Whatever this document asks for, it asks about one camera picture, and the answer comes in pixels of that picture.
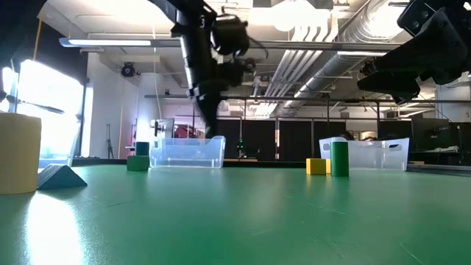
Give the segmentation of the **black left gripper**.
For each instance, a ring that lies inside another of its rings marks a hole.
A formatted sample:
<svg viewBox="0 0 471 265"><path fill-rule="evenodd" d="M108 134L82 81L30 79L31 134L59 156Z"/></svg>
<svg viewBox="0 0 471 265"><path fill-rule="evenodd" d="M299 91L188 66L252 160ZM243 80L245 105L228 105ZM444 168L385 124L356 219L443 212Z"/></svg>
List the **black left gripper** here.
<svg viewBox="0 0 471 265"><path fill-rule="evenodd" d="M220 55L212 48L212 26L194 21L180 25L180 42L190 95L193 96L200 117L207 124L207 139L217 136L217 126L213 124L217 122L218 107L222 100L220 91L239 86L246 73L241 56Z"/></svg>

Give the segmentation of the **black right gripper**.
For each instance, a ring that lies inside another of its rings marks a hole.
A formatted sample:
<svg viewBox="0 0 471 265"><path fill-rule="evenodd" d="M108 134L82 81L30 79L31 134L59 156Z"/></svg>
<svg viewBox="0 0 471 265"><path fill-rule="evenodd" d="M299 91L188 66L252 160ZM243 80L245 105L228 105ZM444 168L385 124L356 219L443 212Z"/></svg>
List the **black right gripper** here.
<svg viewBox="0 0 471 265"><path fill-rule="evenodd" d="M362 91L384 93L397 105L419 96L415 76L445 85L471 71L471 0L424 0L433 15L421 31L403 45L376 59L374 73L357 82Z"/></svg>

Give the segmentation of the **green cube block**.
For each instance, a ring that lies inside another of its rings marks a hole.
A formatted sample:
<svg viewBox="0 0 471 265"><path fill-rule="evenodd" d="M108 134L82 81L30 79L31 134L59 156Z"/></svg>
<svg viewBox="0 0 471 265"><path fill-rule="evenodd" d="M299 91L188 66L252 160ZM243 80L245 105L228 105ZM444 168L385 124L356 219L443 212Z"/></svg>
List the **green cube block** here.
<svg viewBox="0 0 471 265"><path fill-rule="evenodd" d="M130 155L127 158L127 171L129 172L147 172L149 165L149 157L146 155Z"/></svg>

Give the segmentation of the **yellow cube block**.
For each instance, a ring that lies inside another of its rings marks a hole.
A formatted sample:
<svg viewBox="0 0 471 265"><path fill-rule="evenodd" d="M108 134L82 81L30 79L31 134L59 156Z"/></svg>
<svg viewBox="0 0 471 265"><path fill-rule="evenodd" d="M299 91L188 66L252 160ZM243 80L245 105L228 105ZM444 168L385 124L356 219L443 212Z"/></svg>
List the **yellow cube block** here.
<svg viewBox="0 0 471 265"><path fill-rule="evenodd" d="M309 175L326 175L327 174L327 163L325 159L307 158L305 165L306 165L306 173Z"/></svg>

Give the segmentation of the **yellow cylinder block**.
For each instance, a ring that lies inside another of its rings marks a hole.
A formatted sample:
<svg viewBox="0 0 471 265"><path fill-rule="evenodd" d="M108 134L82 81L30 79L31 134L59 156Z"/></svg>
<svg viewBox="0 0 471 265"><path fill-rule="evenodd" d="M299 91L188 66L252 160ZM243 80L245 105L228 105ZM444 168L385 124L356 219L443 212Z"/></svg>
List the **yellow cylinder block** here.
<svg viewBox="0 0 471 265"><path fill-rule="evenodd" d="M41 120L0 113L0 194L33 192L38 185Z"/></svg>

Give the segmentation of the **clear plastic bin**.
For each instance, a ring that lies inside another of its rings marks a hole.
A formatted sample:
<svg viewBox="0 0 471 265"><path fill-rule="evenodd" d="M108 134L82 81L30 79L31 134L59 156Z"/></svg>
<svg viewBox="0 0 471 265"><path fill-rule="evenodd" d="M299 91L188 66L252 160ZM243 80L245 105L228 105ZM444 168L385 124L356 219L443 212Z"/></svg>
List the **clear plastic bin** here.
<svg viewBox="0 0 471 265"><path fill-rule="evenodd" d="M409 138L386 141L348 141L341 137L319 140L322 159L330 158L332 142L347 142L350 168L395 170L404 172L408 165Z"/></svg>
<svg viewBox="0 0 471 265"><path fill-rule="evenodd" d="M41 130L39 169L50 164L70 166L77 145L80 123L44 123Z"/></svg>
<svg viewBox="0 0 471 265"><path fill-rule="evenodd" d="M158 138L149 148L150 166L220 169L226 138Z"/></svg>

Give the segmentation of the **black desktop monitor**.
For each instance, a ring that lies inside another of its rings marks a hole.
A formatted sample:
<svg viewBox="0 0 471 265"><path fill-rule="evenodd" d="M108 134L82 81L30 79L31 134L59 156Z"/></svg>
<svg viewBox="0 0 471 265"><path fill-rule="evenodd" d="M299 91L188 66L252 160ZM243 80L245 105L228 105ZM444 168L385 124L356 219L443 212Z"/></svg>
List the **black desktop monitor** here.
<svg viewBox="0 0 471 265"><path fill-rule="evenodd" d="M425 152L458 146L456 126L447 119L413 118L411 131L413 151Z"/></svg>

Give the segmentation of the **black horizontal pipe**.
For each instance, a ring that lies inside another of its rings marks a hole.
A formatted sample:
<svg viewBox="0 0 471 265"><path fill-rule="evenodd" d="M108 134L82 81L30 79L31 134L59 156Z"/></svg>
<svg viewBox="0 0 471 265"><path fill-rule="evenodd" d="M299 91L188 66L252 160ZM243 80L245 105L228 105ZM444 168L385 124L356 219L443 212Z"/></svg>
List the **black horizontal pipe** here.
<svg viewBox="0 0 471 265"><path fill-rule="evenodd" d="M184 95L145 95L145 99L191 99L191 97ZM346 102L346 103L361 103L361 102L374 102L374 103L395 103L392 99L366 99L366 98L302 98L302 97L251 97L251 96L220 96L221 100L243 100L243 101L268 101L268 102ZM406 103L419 103L419 104L458 104L458 105L471 105L471 100L444 100L444 99L413 99Z"/></svg>

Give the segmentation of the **silver rig beam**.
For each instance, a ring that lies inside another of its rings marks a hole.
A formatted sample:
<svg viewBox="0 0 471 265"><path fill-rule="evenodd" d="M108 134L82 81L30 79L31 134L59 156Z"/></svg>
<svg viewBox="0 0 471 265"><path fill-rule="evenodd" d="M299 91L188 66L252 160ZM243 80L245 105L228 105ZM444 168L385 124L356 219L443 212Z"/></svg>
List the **silver rig beam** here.
<svg viewBox="0 0 471 265"><path fill-rule="evenodd" d="M251 41L252 49L320 50L343 52L389 52L401 43L340 43L340 42L294 42L294 41Z"/></svg>

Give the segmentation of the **black tripod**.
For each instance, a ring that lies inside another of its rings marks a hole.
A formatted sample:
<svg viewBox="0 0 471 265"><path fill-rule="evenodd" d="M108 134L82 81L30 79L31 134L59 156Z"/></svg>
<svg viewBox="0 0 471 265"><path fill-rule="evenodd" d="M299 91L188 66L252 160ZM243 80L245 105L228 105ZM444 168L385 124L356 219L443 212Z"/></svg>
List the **black tripod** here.
<svg viewBox="0 0 471 265"><path fill-rule="evenodd" d="M107 127L107 158L114 159L113 145L110 138L110 124L106 124Z"/></svg>

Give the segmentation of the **green table mat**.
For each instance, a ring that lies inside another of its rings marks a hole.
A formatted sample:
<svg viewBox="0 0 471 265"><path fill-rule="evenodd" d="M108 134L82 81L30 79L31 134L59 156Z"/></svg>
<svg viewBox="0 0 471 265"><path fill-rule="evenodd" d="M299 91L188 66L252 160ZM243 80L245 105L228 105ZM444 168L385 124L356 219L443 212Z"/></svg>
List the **green table mat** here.
<svg viewBox="0 0 471 265"><path fill-rule="evenodd" d="M471 177L77 168L0 196L0 265L471 265Z"/></svg>

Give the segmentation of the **ceiling light strip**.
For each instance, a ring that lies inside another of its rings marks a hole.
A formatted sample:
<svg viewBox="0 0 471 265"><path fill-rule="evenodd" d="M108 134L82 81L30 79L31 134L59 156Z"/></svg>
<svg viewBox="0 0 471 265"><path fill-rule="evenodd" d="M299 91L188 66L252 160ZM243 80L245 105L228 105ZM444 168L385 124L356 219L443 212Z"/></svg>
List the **ceiling light strip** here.
<svg viewBox="0 0 471 265"><path fill-rule="evenodd" d="M60 38L59 43L64 47L100 47L100 46L151 46L150 40L105 40L105 39L69 39Z"/></svg>

